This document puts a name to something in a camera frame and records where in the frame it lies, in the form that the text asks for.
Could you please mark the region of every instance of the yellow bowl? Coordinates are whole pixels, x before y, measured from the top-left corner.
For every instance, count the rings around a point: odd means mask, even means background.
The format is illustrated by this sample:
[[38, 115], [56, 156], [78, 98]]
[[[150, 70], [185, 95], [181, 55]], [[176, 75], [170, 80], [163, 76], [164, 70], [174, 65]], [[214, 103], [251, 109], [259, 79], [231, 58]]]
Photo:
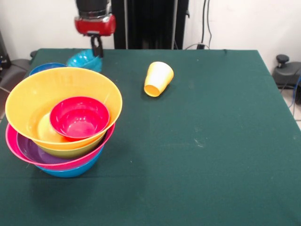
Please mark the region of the yellow bowl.
[[76, 149], [71, 149], [71, 150], [55, 150], [55, 149], [49, 149], [46, 147], [40, 146], [41, 149], [43, 149], [45, 152], [59, 157], [59, 158], [65, 158], [65, 159], [70, 159], [70, 158], [76, 158], [83, 156], [84, 154], [87, 154], [88, 152], [94, 150], [94, 148], [99, 144], [99, 142], [102, 140], [105, 134], [103, 134], [100, 138], [97, 140], [93, 141], [92, 143], [88, 144], [87, 146], [76, 148]]
[[[54, 133], [49, 123], [51, 109], [74, 96], [92, 97], [110, 112], [108, 126], [98, 134], [69, 142]], [[52, 150], [71, 150], [89, 145], [105, 134], [120, 115], [122, 97], [107, 77], [83, 68], [61, 67], [36, 73], [20, 82], [9, 94], [5, 113], [11, 126], [37, 145]]]

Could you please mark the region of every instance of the black knob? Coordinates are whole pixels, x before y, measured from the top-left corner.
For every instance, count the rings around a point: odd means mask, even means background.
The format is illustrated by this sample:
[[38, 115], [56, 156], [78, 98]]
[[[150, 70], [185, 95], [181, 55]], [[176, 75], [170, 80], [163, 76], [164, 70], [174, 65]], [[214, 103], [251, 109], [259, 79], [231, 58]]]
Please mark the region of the black knob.
[[277, 55], [276, 59], [277, 59], [278, 63], [280, 63], [280, 64], [285, 64], [286, 62], [288, 62], [290, 60], [290, 58], [284, 54]]
[[34, 58], [34, 57], [36, 56], [37, 52], [38, 52], [37, 50], [31, 52], [31, 53], [30, 53], [30, 57], [31, 57], [31, 58]]

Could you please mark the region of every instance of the plastic cup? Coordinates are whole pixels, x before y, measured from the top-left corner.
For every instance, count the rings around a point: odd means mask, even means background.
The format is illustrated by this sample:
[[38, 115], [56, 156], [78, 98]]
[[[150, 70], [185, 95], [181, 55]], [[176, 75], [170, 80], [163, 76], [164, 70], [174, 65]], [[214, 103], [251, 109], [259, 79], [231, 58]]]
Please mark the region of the plastic cup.
[[144, 91], [151, 97], [158, 97], [174, 77], [173, 69], [163, 62], [153, 62], [147, 71]]

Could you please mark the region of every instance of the stacked bowls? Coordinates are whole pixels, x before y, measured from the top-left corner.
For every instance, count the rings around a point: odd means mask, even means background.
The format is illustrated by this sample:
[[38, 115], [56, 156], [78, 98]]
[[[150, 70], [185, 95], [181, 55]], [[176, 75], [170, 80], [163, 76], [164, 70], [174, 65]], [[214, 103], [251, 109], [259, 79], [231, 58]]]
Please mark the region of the stacked bowls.
[[[48, 174], [75, 177], [97, 161], [121, 108], [120, 91], [99, 73], [72, 67], [44, 70], [20, 82], [9, 94], [7, 144], [18, 158]], [[69, 120], [79, 113], [80, 117]], [[97, 127], [85, 131], [85, 137], [70, 137], [64, 132], [76, 118]], [[80, 123], [76, 124], [79, 133]]]

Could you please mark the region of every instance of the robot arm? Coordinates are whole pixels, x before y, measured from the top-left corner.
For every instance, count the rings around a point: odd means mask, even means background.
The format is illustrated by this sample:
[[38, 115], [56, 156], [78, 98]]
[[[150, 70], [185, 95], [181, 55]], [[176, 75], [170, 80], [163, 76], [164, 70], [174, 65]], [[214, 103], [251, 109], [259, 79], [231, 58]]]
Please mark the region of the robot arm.
[[84, 36], [91, 37], [94, 56], [103, 57], [101, 36], [115, 32], [115, 16], [108, 11], [108, 0], [76, 0], [79, 16], [75, 17], [75, 27]]

